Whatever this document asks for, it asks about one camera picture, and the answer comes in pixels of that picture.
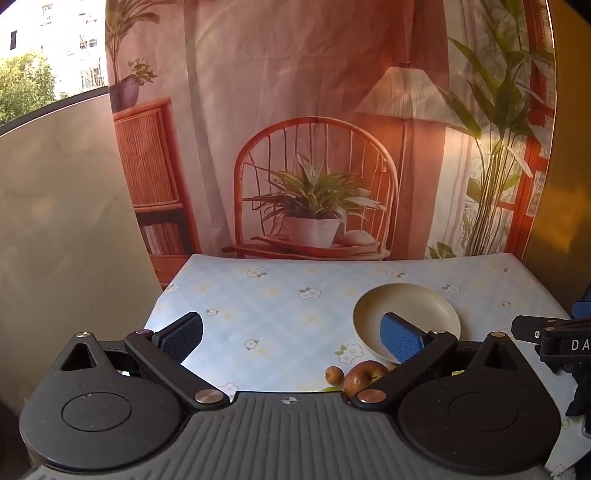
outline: blue gripper pad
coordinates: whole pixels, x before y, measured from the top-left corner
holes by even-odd
[[[395,313],[387,313],[379,323],[379,338],[388,351],[402,363],[423,349],[428,334]]]

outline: tree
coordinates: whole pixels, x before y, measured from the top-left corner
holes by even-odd
[[[55,102],[54,88],[55,77],[43,55],[0,59],[0,126]]]

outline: floor lamp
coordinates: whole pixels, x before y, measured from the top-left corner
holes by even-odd
[[[408,121],[411,119],[426,120],[459,128],[464,128],[464,125],[447,106],[427,73],[424,70],[410,67],[390,67],[386,70],[386,73],[361,101],[355,112],[394,116],[402,119],[402,142],[398,165],[398,184],[400,186],[397,191],[396,211],[391,229],[391,243],[393,243],[398,219],[398,196],[402,188],[402,174],[406,160]]]

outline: ribbed gray surface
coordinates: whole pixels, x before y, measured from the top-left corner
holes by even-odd
[[[228,408],[195,414],[165,451],[127,470],[76,476],[40,467],[27,480],[452,480],[477,477],[425,461],[382,413],[339,393],[241,393]],[[548,480],[543,468],[504,480]]]

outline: printed backdrop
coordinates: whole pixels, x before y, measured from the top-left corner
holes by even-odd
[[[165,287],[192,253],[521,258],[545,0],[108,0],[113,120]]]

